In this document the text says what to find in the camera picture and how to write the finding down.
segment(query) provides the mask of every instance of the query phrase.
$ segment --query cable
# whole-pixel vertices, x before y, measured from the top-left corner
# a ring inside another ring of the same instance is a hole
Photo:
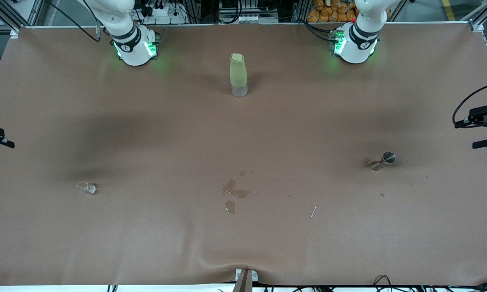
[[[94,12],[92,11],[92,9],[90,9],[90,6],[88,6],[88,3],[87,3],[85,0],[83,0],[83,3],[84,3],[84,5],[85,5],[85,6],[88,8],[88,10],[90,11],[90,13],[92,13],[92,16],[94,17],[95,21],[96,21],[96,22],[99,22],[99,20],[98,20],[98,19],[97,19],[97,17],[95,16]]]
[[[242,1],[241,0],[238,0],[237,3],[238,4],[236,5],[236,15],[235,15],[235,17],[230,22],[223,22],[223,20],[220,20],[220,18],[218,18],[216,16],[216,14],[215,14],[216,9],[213,10],[214,0],[211,0],[211,13],[213,14],[214,20],[216,20],[217,22],[222,23],[222,24],[232,24],[233,22],[237,21],[240,18],[240,16],[242,15]]]
[[[266,5],[264,5],[265,1],[268,1],[268,0],[258,0],[256,7],[258,9],[260,9],[261,11],[269,11],[269,10],[277,9],[281,5],[281,4],[278,4],[279,0],[276,0],[276,5],[266,6]]]
[[[142,24],[141,16],[139,15],[139,11],[137,9],[134,9],[132,13],[130,13],[130,16],[134,16],[134,14],[137,14],[137,19],[134,19],[139,22],[139,24]]]
[[[470,128],[478,128],[478,127],[487,127],[487,124],[480,124],[480,125],[468,125],[465,127],[458,127],[459,129],[470,129]]]
[[[113,286],[112,292],[116,292],[117,291],[117,285],[108,285],[108,288],[106,288],[106,292],[110,292],[110,286]]]
[[[84,28],[82,28],[82,26],[80,26],[75,20],[73,20],[72,17],[70,17],[69,15],[67,15],[67,13],[64,13],[60,8],[58,8],[58,6],[52,4],[51,2],[48,2],[48,1],[47,1],[47,4],[49,4],[54,9],[56,9],[57,11],[59,11],[61,14],[63,14],[63,16],[67,17],[70,21],[72,21],[73,24],[75,24],[77,27],[79,27],[80,30],[82,30],[82,32],[86,33],[86,35],[88,35],[91,39],[93,39],[94,41],[96,41],[98,43],[101,41],[101,35],[100,34],[97,35],[97,39],[94,38],[91,34],[89,34],[86,30],[84,30]]]
[[[401,2],[401,4],[402,4],[401,5],[401,8],[397,11],[397,14],[392,15],[390,21],[395,21],[395,19],[398,17],[398,15],[401,14],[401,11],[403,10],[403,8],[406,5],[406,3],[407,3],[407,0],[404,0],[404,2]]]
[[[167,31],[168,31],[168,26],[166,26],[166,28],[164,28],[164,32],[162,33],[162,37],[159,40],[159,44],[162,44],[162,42],[164,41],[164,37],[166,36]]]
[[[198,24],[197,20],[202,20],[201,18],[197,18],[197,17],[194,17],[194,16],[191,16],[190,13],[188,13],[188,11],[184,10],[184,8],[182,8],[182,5],[179,5],[179,8],[181,11],[183,11],[184,13],[186,13],[186,15],[188,15],[190,18],[193,18],[195,20],[195,23]]]
[[[377,283],[379,283],[379,281],[381,281],[382,279],[386,279],[386,281],[388,281],[390,291],[393,292],[392,282],[390,281],[390,278],[387,275],[379,275],[379,276],[375,277],[375,281],[373,282],[373,286],[377,285]]]
[[[305,26],[308,28],[308,30],[313,34],[315,35],[318,39],[321,39],[323,41],[328,41],[329,43],[337,43],[337,41],[335,39],[326,39],[324,38],[323,36],[319,35],[316,33],[316,31],[318,32],[323,32],[323,33],[330,33],[329,30],[324,30],[322,28],[316,28],[314,26],[311,26],[310,24],[308,24],[308,22],[304,21],[304,20],[297,20],[295,22],[302,22],[303,24],[305,24]]]
[[[456,116],[457,116],[457,112],[459,111],[459,109],[464,105],[464,103],[466,101],[468,101],[469,98],[471,98],[474,94],[477,94],[478,92],[482,91],[483,89],[487,89],[487,85],[485,85],[484,87],[481,87],[477,90],[475,90],[473,93],[471,93],[470,95],[468,95],[466,98],[464,98],[464,100],[462,100],[462,102],[460,102],[460,104],[458,105],[458,107],[455,109],[455,111],[453,112],[453,125],[455,125],[455,127],[458,126],[457,122],[456,122]]]

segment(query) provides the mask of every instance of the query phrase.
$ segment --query liquid puddle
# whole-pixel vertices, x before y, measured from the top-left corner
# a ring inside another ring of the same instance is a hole
[[[251,192],[244,191],[244,190],[235,190],[236,181],[234,179],[230,179],[225,186],[222,188],[223,192],[228,193],[231,196],[236,196],[238,198],[247,198]]]
[[[225,211],[228,211],[231,214],[236,213],[236,204],[233,201],[227,201],[225,202]]]

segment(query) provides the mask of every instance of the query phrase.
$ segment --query metal jigger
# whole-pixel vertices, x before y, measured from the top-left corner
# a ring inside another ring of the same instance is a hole
[[[392,152],[384,152],[382,155],[382,159],[380,161],[374,161],[370,164],[370,168],[376,172],[382,168],[383,164],[394,164],[395,161],[397,160],[397,157],[395,157],[395,154]]]

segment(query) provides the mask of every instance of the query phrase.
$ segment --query water droplet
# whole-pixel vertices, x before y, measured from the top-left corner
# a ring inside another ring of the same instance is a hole
[[[236,204],[233,201],[227,201],[225,202],[225,211],[228,211],[231,214],[236,213]]]

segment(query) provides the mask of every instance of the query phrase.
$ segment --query green led light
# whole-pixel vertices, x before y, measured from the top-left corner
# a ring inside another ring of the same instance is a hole
[[[147,42],[145,41],[144,46],[147,48],[148,54],[149,54],[150,56],[155,56],[155,54],[156,54],[156,53],[155,53],[155,45],[154,45],[154,44],[152,44],[152,43],[147,43]]]
[[[119,52],[119,48],[117,47],[117,44],[114,43],[115,50],[117,51],[117,55],[121,58],[121,52]]]
[[[343,51],[344,45],[346,45],[346,38],[342,37],[341,40],[336,44],[336,49],[334,52],[340,54]]]
[[[375,51],[375,45],[376,44],[377,44],[377,40],[375,40],[375,42],[372,45],[372,50],[370,51],[370,55],[373,54],[373,52]]]

